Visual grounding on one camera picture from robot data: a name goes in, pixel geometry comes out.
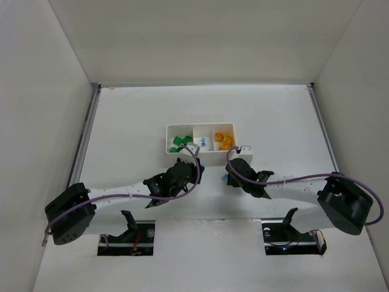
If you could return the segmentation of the green lego brick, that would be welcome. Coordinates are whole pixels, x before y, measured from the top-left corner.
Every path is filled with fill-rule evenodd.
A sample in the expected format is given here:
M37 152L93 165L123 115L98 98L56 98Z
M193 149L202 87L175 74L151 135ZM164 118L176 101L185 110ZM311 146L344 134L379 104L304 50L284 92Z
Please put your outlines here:
M174 144L174 145L180 146L181 143L182 143L182 138L176 136L176 137L173 139L173 144Z

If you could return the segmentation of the long yellow lego brick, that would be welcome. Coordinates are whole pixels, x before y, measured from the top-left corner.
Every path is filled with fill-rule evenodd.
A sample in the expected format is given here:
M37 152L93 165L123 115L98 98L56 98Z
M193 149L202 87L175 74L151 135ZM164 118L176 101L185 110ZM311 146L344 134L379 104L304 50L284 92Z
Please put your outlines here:
M224 133L214 133L215 142L222 142L224 139L224 136L225 136Z

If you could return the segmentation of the yellow lego piece with flower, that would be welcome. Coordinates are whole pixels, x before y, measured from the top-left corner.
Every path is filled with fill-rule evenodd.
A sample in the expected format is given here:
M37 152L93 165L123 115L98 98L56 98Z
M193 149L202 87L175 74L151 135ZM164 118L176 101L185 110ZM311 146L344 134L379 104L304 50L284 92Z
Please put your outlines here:
M231 136L225 135L219 146L219 151L227 151L230 149L233 138Z

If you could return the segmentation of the green and yellow lego stack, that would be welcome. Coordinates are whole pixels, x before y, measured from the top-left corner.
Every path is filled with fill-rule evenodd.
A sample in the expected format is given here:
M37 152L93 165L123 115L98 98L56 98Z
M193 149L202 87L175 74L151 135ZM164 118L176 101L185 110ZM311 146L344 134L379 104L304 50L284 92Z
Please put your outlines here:
M171 153L179 153L180 150L181 150L180 147L171 147L171 148L170 148L170 152L171 152Z

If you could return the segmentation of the green yellow lego block pair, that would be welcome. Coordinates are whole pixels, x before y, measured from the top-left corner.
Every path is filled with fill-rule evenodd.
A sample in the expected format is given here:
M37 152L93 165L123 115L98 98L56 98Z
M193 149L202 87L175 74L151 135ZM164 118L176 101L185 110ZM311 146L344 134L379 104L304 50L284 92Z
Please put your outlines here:
M183 139L182 139L182 144L184 145L187 145L188 143L192 142L193 141L193 137L192 136L185 136Z

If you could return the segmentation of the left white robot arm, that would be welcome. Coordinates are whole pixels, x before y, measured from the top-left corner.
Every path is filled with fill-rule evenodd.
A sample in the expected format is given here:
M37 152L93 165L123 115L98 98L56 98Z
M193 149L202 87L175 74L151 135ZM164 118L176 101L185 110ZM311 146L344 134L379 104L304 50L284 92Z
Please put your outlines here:
M55 245L71 243L83 235L120 236L129 229L133 211L188 195L201 182L203 171L199 159L178 159L165 172L135 185L92 189L75 183L44 208L48 220L44 231Z

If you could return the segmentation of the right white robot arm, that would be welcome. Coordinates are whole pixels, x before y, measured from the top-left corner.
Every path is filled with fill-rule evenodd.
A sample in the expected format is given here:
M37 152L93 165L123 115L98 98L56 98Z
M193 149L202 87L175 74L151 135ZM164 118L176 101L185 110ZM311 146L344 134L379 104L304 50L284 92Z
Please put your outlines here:
M254 198L312 204L305 209L292 207L283 219L283 224L301 234L337 228L346 234L359 235L373 204L373 199L354 181L336 172L321 178L294 181L271 171L256 172L242 158L230 160L225 169L227 184L242 188Z

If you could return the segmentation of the white three-compartment tray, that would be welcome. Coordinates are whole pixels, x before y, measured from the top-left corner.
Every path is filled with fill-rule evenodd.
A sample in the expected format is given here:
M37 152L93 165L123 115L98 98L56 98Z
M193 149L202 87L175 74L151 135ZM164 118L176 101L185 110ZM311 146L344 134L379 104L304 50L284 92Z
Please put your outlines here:
M173 139L178 136L192 136L193 141L199 145L198 157L205 166L218 166L225 164L225 154L227 151L219 151L220 142L215 142L214 133L228 134L233 138L231 146L235 146L235 133L232 123L195 123L183 125L168 125L166 129L165 152L169 158L175 160L179 153L171 153L171 147L179 147L173 144ZM201 147L201 138L205 137L206 147Z

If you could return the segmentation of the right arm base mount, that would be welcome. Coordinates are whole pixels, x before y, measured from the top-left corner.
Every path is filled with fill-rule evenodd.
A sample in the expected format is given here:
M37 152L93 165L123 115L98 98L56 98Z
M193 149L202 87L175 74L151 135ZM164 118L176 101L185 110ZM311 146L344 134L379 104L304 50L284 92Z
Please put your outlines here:
M319 255L327 251L323 232L314 229L300 233L291 226L292 216L297 208L291 209L283 218L261 221L264 251L267 256Z

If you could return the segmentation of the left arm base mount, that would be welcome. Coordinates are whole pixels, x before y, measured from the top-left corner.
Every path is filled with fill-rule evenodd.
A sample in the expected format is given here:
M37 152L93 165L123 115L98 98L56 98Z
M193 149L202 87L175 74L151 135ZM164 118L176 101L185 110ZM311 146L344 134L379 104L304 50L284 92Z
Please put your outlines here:
M118 236L102 234L98 256L152 256L154 254L155 221L136 221L130 211L121 211L126 229Z

